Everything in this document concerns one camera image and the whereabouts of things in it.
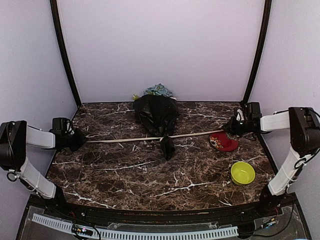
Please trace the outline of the beige satin ribbon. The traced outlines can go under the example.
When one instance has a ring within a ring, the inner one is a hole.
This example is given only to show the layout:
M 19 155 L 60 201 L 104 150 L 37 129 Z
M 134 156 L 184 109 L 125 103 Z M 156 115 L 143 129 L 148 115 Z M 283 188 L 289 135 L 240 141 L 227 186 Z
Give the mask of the beige satin ribbon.
M 219 133 L 219 132 L 223 132 L 223 130 L 219 129 L 219 130 L 206 131 L 206 132 L 172 135 L 172 136 L 167 136 L 167 137 L 172 138 L 172 139 L 185 138 L 185 137 L 197 137 L 197 136 L 210 135 L 210 134 Z M 111 143 L 127 143 L 127 142 L 137 142 L 137 141 L 155 141 L 155 140 L 161 141 L 163 138 L 164 138 L 164 136 L 161 136 L 161 137 L 142 137 L 142 138 L 113 139 L 113 140 L 88 140 L 86 143 L 90 143 L 90 144 L 93 144 L 93 143 L 111 144 Z

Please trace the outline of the black wrapping paper sheet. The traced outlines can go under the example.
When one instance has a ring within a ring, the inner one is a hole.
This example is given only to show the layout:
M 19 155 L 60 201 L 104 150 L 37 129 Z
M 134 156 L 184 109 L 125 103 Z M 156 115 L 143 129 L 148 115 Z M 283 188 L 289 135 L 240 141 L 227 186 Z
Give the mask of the black wrapping paper sheet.
M 143 127 L 153 137 L 160 137 L 160 148 L 168 161 L 175 153 L 171 136 L 179 117 L 177 101 L 163 95 L 147 94 L 133 102 L 133 109 Z

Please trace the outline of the blue hydrangea flower stem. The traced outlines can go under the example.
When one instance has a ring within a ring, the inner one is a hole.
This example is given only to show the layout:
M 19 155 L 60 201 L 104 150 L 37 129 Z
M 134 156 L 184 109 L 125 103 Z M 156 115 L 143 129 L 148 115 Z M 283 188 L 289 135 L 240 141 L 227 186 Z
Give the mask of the blue hydrangea flower stem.
M 166 88 L 161 83 L 156 84 L 152 87 L 148 87 L 144 92 L 143 95 L 154 95 L 154 96 L 164 96 L 164 97 L 173 97 L 172 91 Z

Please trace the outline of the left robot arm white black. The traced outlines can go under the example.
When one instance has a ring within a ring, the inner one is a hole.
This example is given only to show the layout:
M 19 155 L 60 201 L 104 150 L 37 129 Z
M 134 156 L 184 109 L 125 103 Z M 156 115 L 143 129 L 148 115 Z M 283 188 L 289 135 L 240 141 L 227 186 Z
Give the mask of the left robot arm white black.
M 52 119 L 52 128 L 43 131 L 28 125 L 25 120 L 3 122 L 0 125 L 0 167 L 11 182 L 19 180 L 28 190 L 37 193 L 60 218 L 67 218 L 71 208 L 63 190 L 37 170 L 27 157 L 27 146 L 72 153 L 87 142 L 82 131 L 70 119 Z

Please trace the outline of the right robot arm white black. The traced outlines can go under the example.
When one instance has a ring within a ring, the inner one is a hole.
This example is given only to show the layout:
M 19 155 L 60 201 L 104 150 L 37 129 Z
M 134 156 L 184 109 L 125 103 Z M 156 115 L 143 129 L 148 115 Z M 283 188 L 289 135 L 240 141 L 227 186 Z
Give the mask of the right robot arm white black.
M 304 166 L 320 152 L 319 114 L 311 107 L 289 107 L 271 115 L 262 115 L 258 102 L 234 109 L 234 115 L 222 129 L 238 137 L 245 133 L 269 133 L 290 130 L 288 155 L 274 178 L 262 189 L 255 213 L 266 217 L 285 197 Z

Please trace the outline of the red floral plate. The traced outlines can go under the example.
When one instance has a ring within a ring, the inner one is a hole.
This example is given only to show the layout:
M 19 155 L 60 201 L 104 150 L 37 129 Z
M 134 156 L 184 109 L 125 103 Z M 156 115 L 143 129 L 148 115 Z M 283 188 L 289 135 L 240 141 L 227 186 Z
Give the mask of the red floral plate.
M 232 152 L 239 146 L 239 140 L 235 135 L 220 131 L 209 136 L 210 144 L 221 152 Z

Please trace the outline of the lime green bowl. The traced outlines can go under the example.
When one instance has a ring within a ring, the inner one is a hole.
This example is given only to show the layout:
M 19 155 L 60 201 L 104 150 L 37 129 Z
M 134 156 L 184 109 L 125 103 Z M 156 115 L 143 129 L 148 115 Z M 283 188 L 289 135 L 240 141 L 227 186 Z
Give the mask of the lime green bowl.
M 230 174 L 232 182 L 238 186 L 249 185 L 256 178 L 254 168 L 244 161 L 234 163 L 231 166 Z

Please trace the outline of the right black frame post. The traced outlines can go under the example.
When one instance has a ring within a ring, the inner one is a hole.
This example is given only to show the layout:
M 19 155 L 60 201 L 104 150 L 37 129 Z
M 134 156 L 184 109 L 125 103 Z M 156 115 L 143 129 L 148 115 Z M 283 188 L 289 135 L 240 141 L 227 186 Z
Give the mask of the right black frame post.
M 262 54 L 265 46 L 268 26 L 269 26 L 271 8 L 272 8 L 272 0 L 265 0 L 256 51 L 255 51 L 250 75 L 248 78 L 248 82 L 246 85 L 246 89 L 244 92 L 244 96 L 242 99 L 243 104 L 246 104 L 249 102 L 250 96 L 252 94 L 252 90 L 255 84 L 255 80 L 258 74 L 258 70 L 259 70 L 259 66 L 260 66 L 260 62 L 261 62 L 261 58 L 262 58 Z

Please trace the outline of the black frame post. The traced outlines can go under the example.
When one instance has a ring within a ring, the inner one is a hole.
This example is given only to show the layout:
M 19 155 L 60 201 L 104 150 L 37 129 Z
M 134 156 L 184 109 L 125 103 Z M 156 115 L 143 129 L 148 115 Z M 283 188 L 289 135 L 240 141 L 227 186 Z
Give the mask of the black frame post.
M 268 26 L 269 26 L 271 8 L 272 8 L 272 0 L 265 0 L 256 51 L 255 51 L 250 75 L 248 78 L 248 82 L 246 85 L 246 89 L 244 92 L 244 96 L 242 99 L 243 104 L 246 104 L 249 102 L 250 96 L 252 94 L 252 90 L 255 84 L 255 80 L 258 74 L 258 70 L 259 70 L 259 66 L 260 66 L 260 62 L 261 62 L 261 58 L 262 58 L 262 54 L 265 46 Z
M 66 48 L 66 44 L 63 36 L 62 24 L 61 24 L 60 15 L 59 15 L 58 1 L 50 0 L 49 2 L 50 2 L 51 15 L 52 15 L 55 35 L 58 43 L 58 48 L 60 51 L 62 64 L 65 70 L 65 74 L 67 77 L 67 81 L 68 81 L 74 102 L 76 106 L 79 108 L 82 105 L 82 101 L 76 86 L 76 82 L 72 73 L 72 69 L 71 69 L 71 65 L 70 65 L 70 61 L 67 53 L 67 48 Z

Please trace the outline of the black front table rail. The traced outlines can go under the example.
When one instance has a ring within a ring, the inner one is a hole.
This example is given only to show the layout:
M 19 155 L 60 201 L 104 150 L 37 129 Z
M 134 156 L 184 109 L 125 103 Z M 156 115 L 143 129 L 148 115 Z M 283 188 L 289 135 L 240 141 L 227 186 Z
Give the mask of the black front table rail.
M 256 203 L 238 206 L 198 209 L 198 210 L 123 210 L 105 207 L 91 207 L 81 204 L 67 203 L 70 212 L 89 223 L 104 224 L 107 221 L 141 224 L 174 224 L 200 223 L 218 221 L 222 223 L 251 222 L 260 217 L 256 211 Z

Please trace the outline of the left black frame post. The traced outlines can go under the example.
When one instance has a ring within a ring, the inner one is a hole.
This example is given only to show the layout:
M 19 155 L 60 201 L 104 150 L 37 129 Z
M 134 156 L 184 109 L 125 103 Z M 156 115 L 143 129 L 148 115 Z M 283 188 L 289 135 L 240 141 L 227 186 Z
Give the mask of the left black frame post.
M 60 51 L 62 64 L 65 70 L 65 74 L 67 77 L 67 81 L 68 81 L 74 102 L 76 106 L 79 108 L 82 105 L 82 101 L 76 86 L 76 82 L 72 73 L 72 69 L 71 69 L 71 65 L 70 65 L 70 61 L 67 53 L 67 48 L 66 48 L 66 44 L 63 36 L 62 24 L 61 24 L 60 15 L 59 15 L 58 1 L 50 0 L 49 2 L 50 2 L 51 15 L 52 15 L 55 35 L 58 43 L 58 48 Z

